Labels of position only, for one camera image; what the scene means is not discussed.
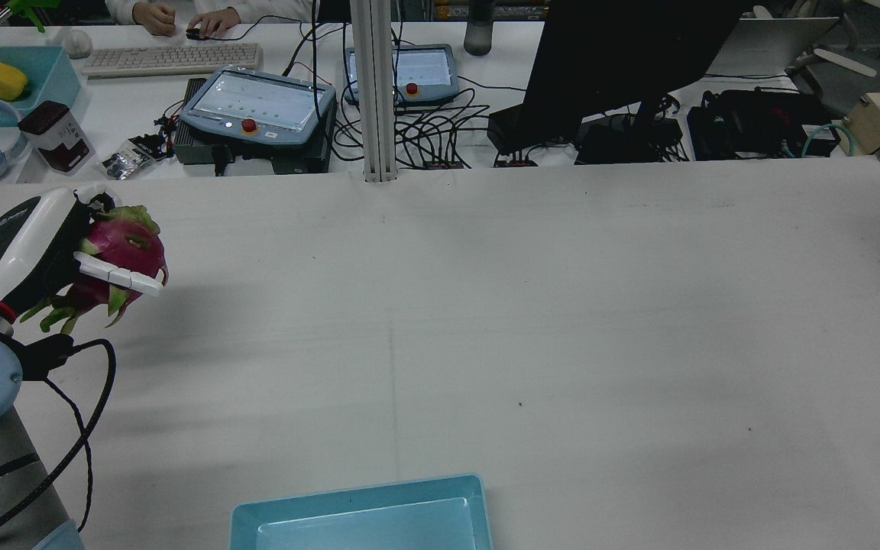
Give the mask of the white grey left robot hand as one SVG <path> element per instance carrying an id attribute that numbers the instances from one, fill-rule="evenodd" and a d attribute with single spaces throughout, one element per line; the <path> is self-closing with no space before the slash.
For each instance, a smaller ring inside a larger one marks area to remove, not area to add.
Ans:
<path id="1" fill-rule="evenodd" d="M 130 267 L 126 248 L 149 251 L 142 235 L 157 236 L 142 206 L 128 208 L 104 183 L 56 188 L 0 216 L 0 317 L 13 322 L 78 275 L 130 292 L 156 296 L 164 282 Z"/>

